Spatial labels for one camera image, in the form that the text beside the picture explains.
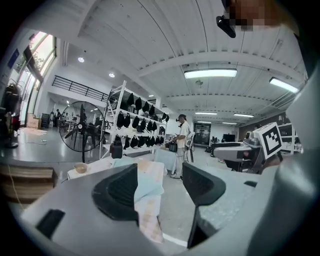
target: railing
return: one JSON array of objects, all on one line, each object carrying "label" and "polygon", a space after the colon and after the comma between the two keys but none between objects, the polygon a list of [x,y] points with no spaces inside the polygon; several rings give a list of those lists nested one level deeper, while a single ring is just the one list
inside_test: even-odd
[{"label": "railing", "polygon": [[108,100],[108,94],[105,94],[101,91],[92,89],[81,83],[71,81],[58,75],[55,76],[52,86],[65,89],[73,93],[81,94],[101,102],[107,102]]}]

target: metal shelving rack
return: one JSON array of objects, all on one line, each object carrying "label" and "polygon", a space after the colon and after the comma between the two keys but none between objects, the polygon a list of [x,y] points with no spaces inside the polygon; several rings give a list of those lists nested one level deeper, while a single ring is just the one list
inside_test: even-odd
[{"label": "metal shelving rack", "polygon": [[281,138],[282,138],[282,139],[291,139],[291,146],[290,146],[290,148],[282,148],[281,150],[282,150],[284,153],[293,155],[295,152],[301,152],[299,149],[295,149],[295,140],[296,140],[296,138],[298,138],[299,136],[296,134],[296,130],[295,130],[295,128],[292,126],[291,123],[286,123],[286,124],[278,125],[279,130],[281,130],[281,128],[283,128],[283,127],[289,127],[289,126],[291,126],[291,135],[281,136]]},{"label": "metal shelving rack", "polygon": [[[140,114],[136,114],[136,113],[132,113],[129,112],[127,110],[121,109],[121,102],[123,100],[123,98],[128,98],[129,95],[132,93],[133,96],[136,98],[141,98],[141,100],[143,102],[148,102],[148,104],[150,106],[152,106],[153,104],[151,102],[149,102],[148,100],[146,100],[145,98],[141,97],[140,95],[134,93],[133,91],[129,90],[126,88],[127,85],[127,81],[123,81],[123,84],[113,90],[110,91],[110,94],[108,96],[108,100],[106,102],[105,108],[104,108],[104,120],[107,119],[107,116],[110,114],[110,116],[113,116],[113,126],[111,127],[111,129],[105,129],[101,131],[101,138],[104,135],[104,132],[108,132],[111,135],[111,140],[110,142],[112,143],[115,140],[116,135],[118,136],[129,136],[129,137],[133,137],[134,135],[138,136],[144,136],[144,137],[154,137],[155,139],[157,138],[157,136],[159,137],[164,137],[166,138],[166,133],[167,133],[167,123],[166,122],[159,122],[159,121],[155,121],[153,119],[147,118],[145,116],[142,116]],[[112,104],[114,103],[114,101],[117,100],[117,105],[116,105],[116,109],[112,109]],[[143,119],[145,119],[145,122],[148,124],[148,122],[155,122],[157,125],[157,130],[156,131],[151,131],[150,133],[148,132],[138,132],[136,129],[134,128],[125,128],[122,127],[121,129],[118,129],[117,127],[117,121],[118,121],[118,116],[119,113],[122,112],[124,117],[126,117],[127,114],[130,114],[130,118],[134,119],[135,117],[138,117],[140,119],[140,121],[142,121]],[[154,105],[154,113],[155,115],[157,115],[158,117],[163,115],[163,111],[156,107]],[[159,135],[159,129],[160,126],[165,126],[165,134],[164,135]],[[143,145],[142,147],[139,148],[127,148],[126,150],[123,151],[123,154],[132,154],[132,153],[140,153],[140,152],[148,152],[148,151],[152,151],[154,153],[155,149],[159,149],[161,146],[150,146],[150,147],[146,147],[146,145]],[[107,152],[102,155],[102,148],[106,148]],[[104,158],[106,157],[107,153],[110,151],[110,145],[106,145],[103,144],[103,140],[100,140],[100,154],[99,157]]]}]

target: floor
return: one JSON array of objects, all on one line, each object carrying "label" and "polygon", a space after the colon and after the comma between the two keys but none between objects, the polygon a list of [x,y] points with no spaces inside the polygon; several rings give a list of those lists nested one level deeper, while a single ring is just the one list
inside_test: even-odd
[{"label": "floor", "polygon": [[[47,134],[38,136],[21,131],[19,147],[2,149],[1,157],[13,158],[20,161],[60,162],[60,182],[67,177],[67,171],[72,169],[73,162],[81,161],[81,153],[69,149],[55,128],[47,130]],[[151,154],[137,156],[152,161]],[[217,158],[210,157],[205,148],[197,147],[193,153],[195,163],[201,163],[221,170],[230,170],[225,163],[218,162]],[[99,159],[99,150],[86,152],[88,162]],[[195,206],[187,193],[182,181],[170,178],[170,173],[163,179],[164,194],[161,197],[160,225],[163,231],[164,243],[155,244],[165,255],[175,255],[186,250],[188,237],[191,231]],[[19,214],[22,209],[18,204],[10,204],[13,211]]]}]

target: ceiling light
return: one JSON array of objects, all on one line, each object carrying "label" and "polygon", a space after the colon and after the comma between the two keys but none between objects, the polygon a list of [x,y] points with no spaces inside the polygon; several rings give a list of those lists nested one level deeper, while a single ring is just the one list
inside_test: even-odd
[{"label": "ceiling light", "polygon": [[286,82],[283,82],[283,81],[281,81],[281,80],[279,80],[279,79],[277,79],[275,77],[272,77],[269,82],[270,82],[270,84],[272,84],[274,86],[279,86],[279,87],[281,87],[283,89],[286,89],[286,90],[288,90],[288,91],[290,91],[290,92],[292,92],[294,94],[299,92],[299,90],[297,88],[295,88],[292,85],[290,85],[290,84],[288,84]]},{"label": "ceiling light", "polygon": [[253,118],[254,115],[252,114],[233,114],[234,116],[237,116],[237,117],[246,117],[246,118]]},{"label": "ceiling light", "polygon": [[196,115],[217,115],[217,113],[195,112]]},{"label": "ceiling light", "polygon": [[184,77],[189,78],[206,78],[206,77],[232,77],[237,75],[237,70],[234,68],[213,68],[205,70],[185,71]]}]

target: white shirt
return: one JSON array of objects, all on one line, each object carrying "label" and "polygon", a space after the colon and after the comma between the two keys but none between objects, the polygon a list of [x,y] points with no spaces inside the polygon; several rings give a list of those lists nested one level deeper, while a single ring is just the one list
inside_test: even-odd
[{"label": "white shirt", "polygon": [[190,126],[187,123],[187,121],[185,121],[183,123],[183,125],[181,126],[181,128],[180,128],[180,134],[179,134],[179,136],[185,136],[185,138],[184,139],[178,139],[176,141],[176,143],[178,145],[178,149],[183,149],[185,147],[185,141],[186,141],[186,138],[187,138],[189,133],[190,133]]}]

